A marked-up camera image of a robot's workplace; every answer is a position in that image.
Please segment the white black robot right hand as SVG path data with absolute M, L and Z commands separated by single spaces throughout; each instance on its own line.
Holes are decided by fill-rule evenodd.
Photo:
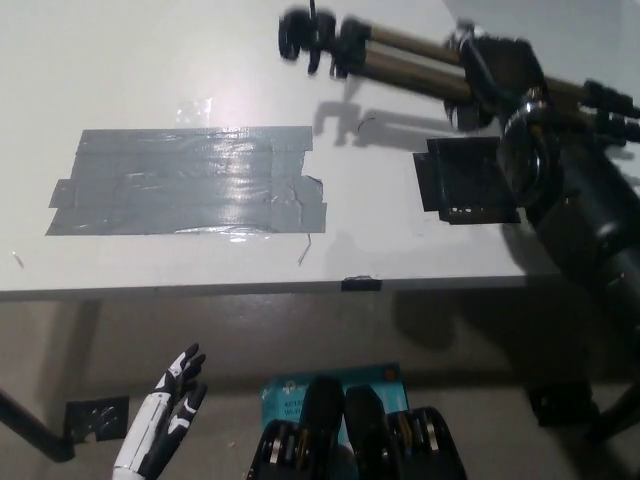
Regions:
M 455 30 L 446 46 L 458 55 L 471 89 L 470 101 L 444 104 L 456 130 L 480 130 L 493 120 L 504 126 L 525 103 L 550 99 L 544 73 L 528 41 L 488 35 L 469 24 Z

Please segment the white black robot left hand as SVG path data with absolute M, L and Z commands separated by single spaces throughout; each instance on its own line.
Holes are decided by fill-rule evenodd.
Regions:
M 205 360 L 195 343 L 165 370 L 128 430 L 113 466 L 113 480 L 160 477 L 206 396 L 207 386 L 198 381 Z

